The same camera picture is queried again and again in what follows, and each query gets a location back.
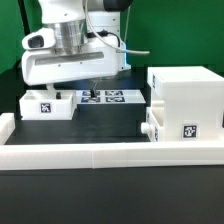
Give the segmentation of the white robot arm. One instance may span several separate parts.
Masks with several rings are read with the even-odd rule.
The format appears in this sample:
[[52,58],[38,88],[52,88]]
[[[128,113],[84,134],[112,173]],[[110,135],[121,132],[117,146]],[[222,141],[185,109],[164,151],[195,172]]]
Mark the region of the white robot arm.
[[22,74],[30,86],[115,76],[131,66],[126,44],[111,24],[95,30],[94,12],[116,16],[128,5],[117,0],[38,0],[43,27],[22,40]]

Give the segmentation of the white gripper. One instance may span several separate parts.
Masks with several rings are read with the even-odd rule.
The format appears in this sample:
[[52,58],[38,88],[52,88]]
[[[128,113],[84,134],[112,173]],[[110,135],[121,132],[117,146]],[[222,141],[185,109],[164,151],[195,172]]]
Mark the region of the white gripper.
[[[115,76],[126,68],[125,54],[101,42],[90,42],[74,55],[56,55],[48,49],[26,51],[22,57],[24,81],[29,86],[47,84],[51,99],[61,98],[54,83]],[[97,98],[98,83],[95,80],[90,89],[91,98]]]

